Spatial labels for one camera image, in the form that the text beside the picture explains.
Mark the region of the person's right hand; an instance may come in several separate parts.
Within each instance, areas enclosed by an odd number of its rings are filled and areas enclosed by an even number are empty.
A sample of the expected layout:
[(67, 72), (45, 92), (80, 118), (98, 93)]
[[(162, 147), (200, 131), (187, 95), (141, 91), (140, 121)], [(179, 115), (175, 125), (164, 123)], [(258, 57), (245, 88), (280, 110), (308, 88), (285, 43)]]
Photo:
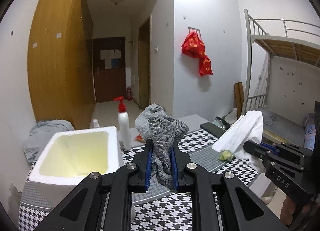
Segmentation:
[[(304, 230), (308, 223), (310, 222), (310, 219), (313, 217), (314, 213), (318, 209), (318, 204), (314, 201), (310, 201), (308, 204), (306, 204), (302, 210), (302, 216), (300, 223), (294, 230)], [(283, 224), (286, 226), (290, 226), (293, 221), (293, 214), (296, 211), (296, 204), (286, 196), (282, 209), (280, 211), (280, 220)]]

